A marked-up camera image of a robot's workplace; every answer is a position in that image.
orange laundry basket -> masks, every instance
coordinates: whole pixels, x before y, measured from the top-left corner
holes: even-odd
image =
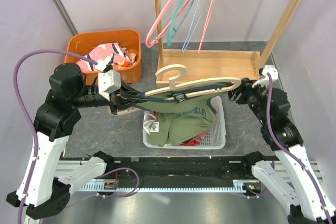
[[[118,69],[121,79],[126,83],[136,83],[141,78],[141,39],[140,34],[132,29],[95,31],[77,34],[70,40],[68,51],[85,56],[100,44],[118,42],[121,47],[127,47],[129,52],[136,54],[135,63],[124,69]],[[64,63],[77,62],[76,57],[66,55]],[[85,72],[86,84],[91,85],[100,71]]]

wooden clothes rack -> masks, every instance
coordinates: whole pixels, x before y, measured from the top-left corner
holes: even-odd
[[[201,50],[199,55],[197,55],[197,50],[186,50],[184,53],[181,53],[181,50],[163,49],[163,39],[160,38],[158,41],[159,61],[157,69],[160,70],[172,64],[185,65],[188,69],[188,74],[181,82],[216,77],[238,77],[240,79],[249,78],[250,80],[257,80],[259,79],[259,68],[266,63],[300,2],[301,0],[289,1],[261,55],[258,51],[221,50]],[[155,0],[157,17],[160,11],[161,0]],[[159,34],[162,31],[161,21],[157,28],[157,34]],[[168,79],[175,75],[175,71],[166,72],[157,78],[156,84],[158,86],[166,86],[169,83]]]

clothes hanger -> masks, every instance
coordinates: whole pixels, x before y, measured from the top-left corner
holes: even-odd
[[[212,14],[212,11],[213,11],[214,6],[215,6],[215,1],[216,0],[211,0],[211,2],[210,2],[208,14],[206,16],[206,21],[205,21],[205,25],[204,25],[204,29],[203,29],[202,38],[201,38],[201,41],[199,42],[200,46],[198,47],[198,52],[197,52],[198,55],[200,54],[199,51],[201,50],[201,47],[202,47],[202,44],[203,44],[203,40],[204,40],[204,37],[205,37],[206,30],[208,28],[209,20],[211,18],[211,14]]]
[[[184,42],[183,47],[182,47],[182,53],[184,53],[184,51],[187,49],[187,47],[188,47],[188,45],[189,45],[189,43],[190,43],[190,40],[191,40],[191,38],[193,37],[193,35],[194,35],[194,33],[195,33],[195,30],[196,30],[196,28],[197,28],[197,26],[198,26],[198,23],[199,23],[200,20],[201,20],[201,16],[202,16],[202,14],[203,14],[204,11],[205,11],[205,9],[202,10],[200,16],[198,17],[198,20],[197,20],[197,22],[196,22],[196,25],[195,25],[193,31],[191,32],[192,27],[193,27],[193,24],[194,24],[194,21],[195,21],[196,13],[197,13],[197,11],[198,11],[199,4],[200,4],[200,0],[198,0],[198,2],[197,2],[196,9],[195,9],[194,16],[193,16],[193,20],[191,21],[191,24],[190,24],[189,33],[188,33],[187,38],[185,39],[185,42]]]
[[[172,42],[172,38],[175,37],[175,35],[177,34],[178,30],[180,29],[180,27],[182,26],[183,22],[185,21],[187,15],[189,14],[190,10],[191,10],[191,7],[193,6],[195,0],[192,0],[190,5],[189,5],[189,8],[188,10],[186,11],[186,13],[184,14],[182,20],[180,21],[179,25],[175,28],[174,25],[175,25],[175,22],[176,22],[176,18],[177,18],[177,15],[178,13],[180,12],[180,9],[183,5],[185,0],[180,0],[176,10],[175,10],[175,13],[173,15],[173,18],[172,18],[172,24],[171,26],[169,27],[169,32],[168,32],[168,37],[167,37],[167,46],[170,47],[171,46],[171,42]]]
[[[147,37],[146,37],[146,40],[145,40],[145,44],[147,47],[152,47],[155,45],[155,43],[165,34],[165,32],[169,29],[171,23],[172,23],[172,20],[166,25],[166,27],[157,35],[157,37],[152,41],[150,42],[150,39],[156,29],[156,27],[158,26],[159,22],[161,21],[162,17],[164,16],[164,14],[166,13],[166,11],[168,10],[168,8],[171,6],[171,4],[173,3],[174,0],[168,0],[168,2],[165,4],[165,6],[162,8],[160,14],[158,15],[158,17],[156,18],[153,26],[151,27],[151,29],[149,30],[148,34],[147,34]],[[187,4],[189,3],[190,0],[186,0],[185,3],[182,5],[179,13],[177,15],[179,15],[183,10],[184,8],[187,6]]]
[[[145,93],[146,97],[149,97],[151,95],[166,93],[166,92],[169,92],[169,91],[180,90],[180,89],[183,89],[183,88],[196,86],[196,85],[199,86],[199,85],[213,84],[213,83],[217,83],[217,82],[231,82],[233,84],[229,87],[223,87],[223,88],[220,88],[220,89],[209,89],[209,90],[197,91],[197,92],[192,92],[192,93],[186,94],[187,98],[191,98],[191,97],[197,97],[197,96],[206,95],[206,94],[227,92],[227,91],[238,88],[241,84],[241,80],[237,77],[206,78],[206,79],[201,79],[201,80],[195,80],[195,81],[184,82],[184,83],[181,83],[181,84],[176,84],[176,82],[183,79],[188,72],[187,67],[184,66],[184,65],[181,65],[181,64],[173,64],[173,65],[163,67],[155,73],[155,76],[160,77],[160,76],[164,75],[165,73],[167,73],[169,71],[178,71],[179,73],[177,75],[173,76],[173,77],[168,78],[168,83],[169,83],[168,87],[148,91],[148,92]],[[170,98],[167,98],[166,100],[174,100],[174,98],[170,97]]]

wall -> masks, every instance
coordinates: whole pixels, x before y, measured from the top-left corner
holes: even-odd
[[[32,133],[24,119],[13,89],[13,69],[24,54],[42,48],[66,49],[70,32],[51,0],[1,0],[0,5],[0,215],[1,223],[15,223],[17,209],[5,202],[22,179],[32,146]],[[43,103],[48,77],[62,62],[59,55],[40,55],[25,62],[19,86],[31,116]]]
[[[173,16],[176,0],[163,18]],[[268,40],[289,0],[217,0],[205,41]],[[82,32],[134,28],[144,41],[155,21],[154,0],[62,0],[75,27]],[[167,0],[161,0],[161,7]],[[208,0],[201,1],[208,8]],[[202,15],[192,41],[199,41],[207,10]],[[188,16],[175,42],[185,40],[192,19]]]
[[[336,204],[336,1],[302,0],[275,49],[293,117]]]

perforated plastic basket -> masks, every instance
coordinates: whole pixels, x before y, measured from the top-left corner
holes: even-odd
[[[142,129],[143,143],[149,148],[165,148],[165,149],[185,149],[185,150],[217,150],[221,149],[225,145],[225,120],[222,100],[220,97],[214,97],[211,99],[211,104],[217,111],[216,122],[209,129],[204,140],[196,146],[181,146],[181,145],[167,145],[164,147],[159,147],[150,143],[150,136],[147,132]]]

